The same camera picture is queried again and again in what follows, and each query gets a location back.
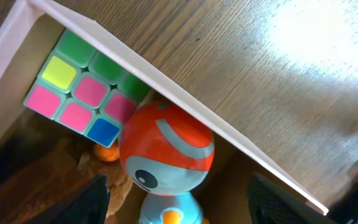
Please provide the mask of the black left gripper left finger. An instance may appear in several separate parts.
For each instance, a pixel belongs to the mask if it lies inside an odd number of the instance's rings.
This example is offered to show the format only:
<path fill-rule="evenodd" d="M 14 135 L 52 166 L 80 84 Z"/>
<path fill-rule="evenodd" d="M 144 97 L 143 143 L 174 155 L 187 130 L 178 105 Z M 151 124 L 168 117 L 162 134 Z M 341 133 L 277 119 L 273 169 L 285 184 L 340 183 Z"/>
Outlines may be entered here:
<path fill-rule="evenodd" d="M 107 178 L 97 175 L 26 224 L 104 224 L 109 201 Z"/>

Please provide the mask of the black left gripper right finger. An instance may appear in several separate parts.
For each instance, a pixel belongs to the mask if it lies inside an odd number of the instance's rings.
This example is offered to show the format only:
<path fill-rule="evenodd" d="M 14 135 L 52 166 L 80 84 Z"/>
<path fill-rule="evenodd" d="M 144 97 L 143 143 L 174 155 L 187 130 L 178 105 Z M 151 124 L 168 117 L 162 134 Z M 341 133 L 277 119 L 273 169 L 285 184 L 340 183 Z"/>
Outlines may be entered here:
<path fill-rule="evenodd" d="M 252 174 L 247 200 L 252 223 L 336 224 L 260 174 Z"/>

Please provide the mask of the brown plush toy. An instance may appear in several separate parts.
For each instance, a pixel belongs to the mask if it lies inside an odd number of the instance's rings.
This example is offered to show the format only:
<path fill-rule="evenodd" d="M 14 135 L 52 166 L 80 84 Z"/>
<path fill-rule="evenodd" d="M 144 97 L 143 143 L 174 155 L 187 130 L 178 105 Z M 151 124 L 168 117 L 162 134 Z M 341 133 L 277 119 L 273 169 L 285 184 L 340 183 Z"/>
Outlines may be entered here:
<path fill-rule="evenodd" d="M 118 160 L 101 161 L 92 144 L 70 138 L 8 142 L 0 150 L 0 223 L 26 223 L 97 175 L 107 178 L 107 218 L 120 209 L 132 187 Z"/>

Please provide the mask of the red and grey ball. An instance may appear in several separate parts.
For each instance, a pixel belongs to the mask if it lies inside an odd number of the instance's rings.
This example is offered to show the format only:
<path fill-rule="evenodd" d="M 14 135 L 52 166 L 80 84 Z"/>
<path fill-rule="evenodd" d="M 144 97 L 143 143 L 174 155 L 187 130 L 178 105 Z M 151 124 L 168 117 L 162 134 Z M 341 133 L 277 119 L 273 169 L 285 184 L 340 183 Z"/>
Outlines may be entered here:
<path fill-rule="evenodd" d="M 173 103 L 141 106 L 119 141 L 121 164 L 145 191 L 180 195 L 205 180 L 214 159 L 213 132 Z"/>

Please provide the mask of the colourful puzzle cube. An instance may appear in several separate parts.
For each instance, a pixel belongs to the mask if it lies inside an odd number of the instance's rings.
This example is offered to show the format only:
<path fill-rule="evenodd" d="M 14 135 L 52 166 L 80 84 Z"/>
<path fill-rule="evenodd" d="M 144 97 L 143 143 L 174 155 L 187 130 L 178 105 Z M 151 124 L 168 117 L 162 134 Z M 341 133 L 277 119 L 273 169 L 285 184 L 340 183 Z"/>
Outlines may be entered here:
<path fill-rule="evenodd" d="M 50 52 L 24 106 L 112 146 L 150 87 L 66 29 Z"/>

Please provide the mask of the orange duck toy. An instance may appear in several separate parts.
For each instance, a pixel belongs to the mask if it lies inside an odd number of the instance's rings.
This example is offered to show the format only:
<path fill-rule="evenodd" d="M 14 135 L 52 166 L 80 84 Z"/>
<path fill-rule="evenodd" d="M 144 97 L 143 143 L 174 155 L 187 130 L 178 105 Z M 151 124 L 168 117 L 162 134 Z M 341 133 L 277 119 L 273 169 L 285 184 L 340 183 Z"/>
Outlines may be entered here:
<path fill-rule="evenodd" d="M 181 195 L 147 194 L 141 210 L 141 224 L 210 224 L 190 192 Z"/>

